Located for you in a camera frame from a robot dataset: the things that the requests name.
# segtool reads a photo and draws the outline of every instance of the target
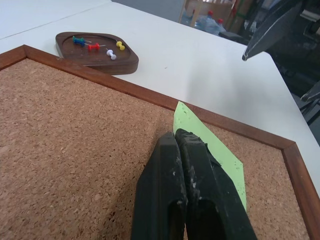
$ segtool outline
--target green paper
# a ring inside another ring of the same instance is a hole
[[[177,129],[192,132],[208,144],[211,154],[232,179],[244,209],[247,210],[243,163],[182,102],[178,102],[174,112],[173,132],[176,133]]]

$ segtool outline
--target floor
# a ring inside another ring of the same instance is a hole
[[[306,103],[301,101],[300,98],[294,94],[292,94],[292,97],[295,101],[295,103],[298,105],[299,108],[301,108]],[[317,111],[320,110],[320,106],[317,105],[307,116],[306,121],[308,121]],[[320,145],[320,117],[315,120],[310,126],[310,130],[313,133],[313,136],[315,137],[316,141]]]
[[[112,0],[113,2],[156,15],[174,22],[179,21],[184,0]]]
[[[117,2],[174,22],[179,21],[180,13],[184,6],[184,0],[113,0],[113,2]],[[298,96],[292,94],[292,97],[299,108],[305,104]],[[313,111],[306,116],[306,120],[308,121],[319,109],[320,106],[316,106]],[[312,125],[310,125],[310,129],[320,145],[320,117]]]

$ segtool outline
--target cork board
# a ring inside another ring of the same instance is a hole
[[[29,59],[0,71],[0,238],[130,239],[174,112]],[[280,150],[207,124],[244,165],[260,240],[308,239]]]

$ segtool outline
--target brown wooden frame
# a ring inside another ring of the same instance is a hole
[[[136,97],[149,103],[174,111],[178,100],[92,68],[46,53],[33,47],[22,45],[0,54],[0,71],[20,62],[31,59],[41,64],[67,72],[124,94]],[[293,190],[299,204],[309,237],[320,239],[320,199],[309,176],[304,160],[294,141],[249,126],[200,107],[186,104],[203,122],[225,129],[280,149],[289,173]]]

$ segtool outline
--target wooden tray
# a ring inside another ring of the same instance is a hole
[[[87,46],[74,44],[73,36],[76,38],[84,38],[90,41],[91,45],[98,43],[102,46],[99,50],[88,50]],[[124,50],[120,50],[116,46],[117,41],[121,41],[125,46]],[[62,32],[55,37],[56,49],[65,59],[70,59],[76,63],[99,70],[111,75],[131,74],[138,68],[139,58],[129,45],[121,38],[104,33],[90,32]],[[106,54],[107,49],[113,50],[116,55],[115,60],[111,60]]]
[[[130,239],[137,180],[178,100],[25,45],[0,70],[0,236]],[[258,239],[320,239],[296,143],[187,106],[243,162]]]

